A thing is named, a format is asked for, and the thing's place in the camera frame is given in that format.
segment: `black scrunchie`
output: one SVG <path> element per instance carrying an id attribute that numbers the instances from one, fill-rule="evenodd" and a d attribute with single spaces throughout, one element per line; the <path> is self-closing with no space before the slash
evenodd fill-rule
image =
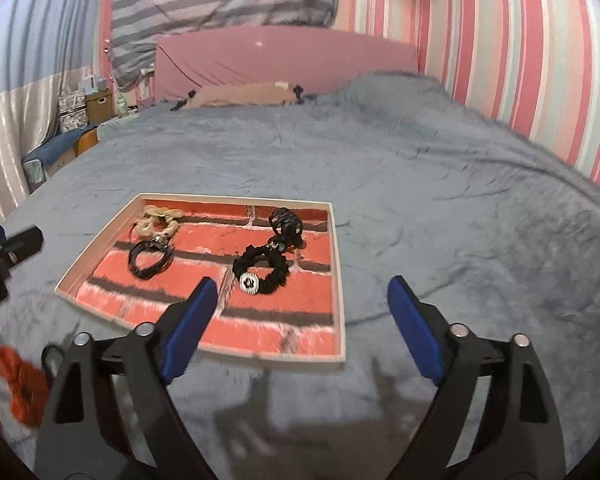
<path id="1" fill-rule="evenodd" d="M 236 278 L 240 278 L 249 267 L 253 267 L 257 261 L 266 258 L 269 267 L 273 270 L 266 278 L 258 280 L 258 294 L 271 294 L 279 285 L 286 283 L 289 273 L 289 264 L 286 258 L 275 248 L 270 246 L 254 247 L 248 246 L 242 256 L 234 260 L 232 271 Z"/>
<path id="2" fill-rule="evenodd" d="M 138 266 L 136 266 L 136 259 L 140 253 L 144 253 L 145 251 L 149 251 L 151 253 L 160 252 L 163 254 L 163 256 L 159 262 L 153 264 L 152 266 L 147 267 L 146 269 L 139 269 Z M 141 280 L 149 280 L 158 274 L 158 272 L 163 270 L 172 258 L 173 249 L 169 247 L 168 243 L 163 244 L 158 240 L 144 240 L 135 244 L 129 251 L 129 271 L 136 278 L 140 278 Z"/>

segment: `red brick print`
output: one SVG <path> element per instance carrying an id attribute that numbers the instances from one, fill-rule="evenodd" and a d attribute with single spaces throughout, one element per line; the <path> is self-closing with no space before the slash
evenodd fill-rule
<path id="1" fill-rule="evenodd" d="M 273 213 L 277 207 L 272 207 L 268 205 L 257 205 L 255 207 L 256 218 L 260 218 L 263 220 L 269 219 L 269 215 Z M 294 209 L 291 208 L 291 211 L 296 213 L 298 217 L 305 222 L 326 222 L 327 221 L 327 212 L 322 209 Z"/>
<path id="2" fill-rule="evenodd" d="M 251 267 L 259 277 L 264 278 L 271 269 Z M 286 285 L 273 294 L 246 294 L 240 290 L 238 280 L 234 280 L 227 298 L 232 308 L 253 308 L 276 312 L 306 312 L 311 314 L 329 314 L 331 306 L 331 277 L 313 274 L 304 270 L 295 270 L 286 278 Z"/>
<path id="3" fill-rule="evenodd" d="M 139 267 L 146 267 L 159 257 L 158 254 L 143 253 L 138 256 L 137 264 Z M 204 276 L 214 280 L 219 288 L 227 272 L 227 267 L 219 264 L 175 258 L 166 270 L 150 280 L 139 280 L 129 272 L 127 258 L 127 252 L 112 249 L 93 271 L 92 276 L 117 285 L 188 298 Z"/>
<path id="4" fill-rule="evenodd" d="M 118 239 L 116 240 L 117 242 L 123 242 L 123 243 L 133 243 L 135 244 L 136 242 L 139 242 L 140 239 L 138 238 L 138 236 L 136 236 L 136 234 L 133 232 L 133 228 L 131 226 L 129 226 L 129 228 L 125 228 L 119 235 L 118 235 Z"/>
<path id="5" fill-rule="evenodd" d="M 212 218 L 246 218 L 247 206 L 239 204 L 205 204 L 202 202 L 180 202 L 176 200 L 147 200 L 147 204 L 169 209 L 180 209 L 188 216 Z"/>
<path id="6" fill-rule="evenodd" d="M 233 225 L 183 224 L 173 237 L 173 245 L 181 251 L 208 253 L 216 256 L 242 254 L 247 245 L 267 243 L 273 232 L 267 229 L 246 229 Z"/>
<path id="7" fill-rule="evenodd" d="M 123 317 L 123 321 L 129 327 L 135 327 L 145 321 L 155 323 L 160 319 L 160 316 L 167 307 L 168 305 L 163 303 L 129 298 L 128 309 L 125 317 Z"/>
<path id="8" fill-rule="evenodd" d="M 302 238 L 305 247 L 298 251 L 301 260 L 323 265 L 331 263 L 331 245 L 328 233 L 304 232 Z"/>
<path id="9" fill-rule="evenodd" d="M 229 349 L 247 350 L 253 354 L 280 352 L 283 330 L 262 323 L 212 318 L 202 336 L 202 343 Z"/>
<path id="10" fill-rule="evenodd" d="M 123 296 L 111 294 L 106 290 L 102 290 L 99 286 L 91 285 L 91 283 L 87 282 L 80 286 L 75 299 L 82 304 L 98 310 L 107 319 L 116 317 L 125 303 Z"/>
<path id="11" fill-rule="evenodd" d="M 330 328 L 307 328 L 296 332 L 296 354 L 336 355 L 336 337 Z"/>

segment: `beige scrunchie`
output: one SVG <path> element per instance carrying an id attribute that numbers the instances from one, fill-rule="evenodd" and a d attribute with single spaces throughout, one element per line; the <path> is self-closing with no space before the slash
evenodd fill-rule
<path id="1" fill-rule="evenodd" d="M 168 209 L 155 205 L 146 205 L 142 210 L 142 217 L 136 220 L 134 232 L 140 238 L 160 238 L 168 240 L 176 234 L 179 224 L 176 218 L 182 218 L 184 212 L 180 209 Z M 161 223 L 167 224 L 161 231 L 156 231 L 155 226 Z"/>

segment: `pink headboard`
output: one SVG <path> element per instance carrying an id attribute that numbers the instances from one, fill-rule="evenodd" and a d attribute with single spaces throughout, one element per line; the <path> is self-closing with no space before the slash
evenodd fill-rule
<path id="1" fill-rule="evenodd" d="M 229 27 L 160 38 L 155 98 L 191 89 L 285 81 L 305 93 L 333 92 L 377 71 L 417 72 L 416 47 L 353 32 L 310 27 Z"/>

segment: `fuzzy gray bedspread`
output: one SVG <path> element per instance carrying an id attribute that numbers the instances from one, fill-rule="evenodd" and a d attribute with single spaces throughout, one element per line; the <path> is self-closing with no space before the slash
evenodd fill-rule
<path id="1" fill-rule="evenodd" d="M 434 394 L 388 315 L 386 286 L 395 274 L 478 335 L 531 338 L 552 385 L 569 466 L 600 434 L 600 190 L 453 103 L 433 80 L 373 75 L 304 106 L 169 112 L 160 104 L 128 121 L 7 220 L 12 233 L 38 225 L 46 243 L 13 273 L 11 298 L 0 306 L 0 345 L 39 362 L 46 343 L 75 331 L 123 333 L 53 288 L 142 191 L 333 202 L 344 370 L 266 371 L 196 356 L 169 388 L 220 479 L 387 475 Z M 10 417 L 1 380 L 0 418 L 32 465 L 35 432 Z M 473 410 L 456 459 L 468 452 L 477 423 Z"/>

